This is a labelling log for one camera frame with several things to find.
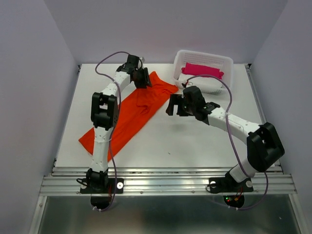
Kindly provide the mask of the orange t shirt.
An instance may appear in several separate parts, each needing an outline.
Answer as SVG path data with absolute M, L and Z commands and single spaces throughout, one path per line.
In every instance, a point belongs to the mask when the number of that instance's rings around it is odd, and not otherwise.
M 110 161 L 120 150 L 146 125 L 154 114 L 164 105 L 178 87 L 161 80 L 153 71 L 149 74 L 152 87 L 135 89 L 121 102 L 121 111 L 117 126 L 106 131 L 93 127 L 78 140 L 87 152 L 96 159 L 95 140 L 104 138 L 104 157 L 101 161 Z

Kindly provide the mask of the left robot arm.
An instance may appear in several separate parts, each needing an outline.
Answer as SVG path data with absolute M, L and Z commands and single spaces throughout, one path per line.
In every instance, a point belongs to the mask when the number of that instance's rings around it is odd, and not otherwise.
M 148 69 L 140 59 L 137 65 L 126 62 L 119 66 L 115 77 L 110 79 L 106 88 L 92 95 L 91 121 L 95 134 L 93 158 L 83 180 L 85 188 L 81 188 L 81 191 L 88 194 L 108 193 L 116 185 L 114 180 L 108 178 L 107 156 L 120 112 L 121 92 L 131 82 L 138 89 L 152 86 Z

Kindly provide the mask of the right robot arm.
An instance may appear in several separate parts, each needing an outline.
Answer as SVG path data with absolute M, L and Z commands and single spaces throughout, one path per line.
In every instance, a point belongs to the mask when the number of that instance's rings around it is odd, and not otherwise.
M 173 115 L 174 106 L 177 106 L 178 116 L 193 116 L 198 121 L 227 132 L 229 138 L 236 137 L 247 147 L 247 157 L 244 160 L 239 159 L 237 165 L 224 177 L 214 180 L 211 189 L 213 193 L 236 190 L 246 179 L 267 171 L 285 154 L 277 130 L 271 123 L 257 124 L 246 121 L 214 102 L 206 102 L 202 95 L 173 94 L 166 109 L 168 115 Z

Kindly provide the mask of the white rolled t shirt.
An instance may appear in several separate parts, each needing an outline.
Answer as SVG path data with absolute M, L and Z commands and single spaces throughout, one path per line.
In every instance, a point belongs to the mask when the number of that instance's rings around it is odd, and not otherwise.
M 186 84 L 186 80 L 191 78 L 193 75 L 186 75 L 181 73 L 178 79 L 175 80 L 176 85 L 179 88 L 183 88 L 183 84 Z M 186 87 L 196 86 L 204 93 L 220 93 L 222 83 L 212 77 L 196 77 L 188 81 Z

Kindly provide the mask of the pink rolled t shirt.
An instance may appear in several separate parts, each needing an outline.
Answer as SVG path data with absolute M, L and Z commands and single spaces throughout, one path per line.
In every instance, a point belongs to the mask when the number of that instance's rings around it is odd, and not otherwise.
M 217 77 L 218 79 L 222 79 L 224 75 L 224 72 L 220 71 L 217 68 L 199 64 L 192 64 L 188 62 L 185 64 L 184 67 L 181 68 L 181 71 L 185 75 L 211 75 L 213 77 Z

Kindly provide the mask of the white plastic basket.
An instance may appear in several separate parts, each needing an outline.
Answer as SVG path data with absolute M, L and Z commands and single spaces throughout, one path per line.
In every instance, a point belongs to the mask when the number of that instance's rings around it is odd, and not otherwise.
M 190 50 L 179 50 L 174 60 L 173 81 L 178 88 L 197 86 L 202 92 L 220 95 L 234 80 L 232 58 Z

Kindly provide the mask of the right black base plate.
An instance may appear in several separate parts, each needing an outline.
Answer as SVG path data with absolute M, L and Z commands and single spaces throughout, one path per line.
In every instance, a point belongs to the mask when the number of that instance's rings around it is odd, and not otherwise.
M 206 185 L 206 191 L 212 194 L 236 192 L 250 193 L 254 191 L 254 188 L 250 178 L 247 178 L 242 182 L 236 182 L 231 177 L 211 177 L 209 178 L 209 183 Z

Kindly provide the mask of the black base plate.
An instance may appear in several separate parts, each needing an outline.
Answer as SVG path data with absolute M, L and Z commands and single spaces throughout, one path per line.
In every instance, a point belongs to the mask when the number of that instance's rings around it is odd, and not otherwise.
M 236 182 L 231 177 L 211 177 L 209 178 L 209 183 L 206 185 L 206 191 L 212 194 L 236 192 L 250 193 L 254 191 L 254 188 L 250 178 L 247 178 L 242 182 Z
M 80 184 L 80 193 L 81 194 L 122 194 L 124 189 L 124 179 L 118 177 L 108 178 L 107 186 L 102 185 L 88 185 L 85 178 L 77 179 L 77 182 Z

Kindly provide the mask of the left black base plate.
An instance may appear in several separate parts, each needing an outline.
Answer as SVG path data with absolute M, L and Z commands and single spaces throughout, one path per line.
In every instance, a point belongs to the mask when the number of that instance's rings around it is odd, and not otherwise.
M 124 189 L 124 179 L 118 177 L 108 178 L 107 186 L 102 185 L 88 185 L 85 178 L 77 179 L 77 182 L 80 184 L 80 193 L 81 194 L 122 194 Z

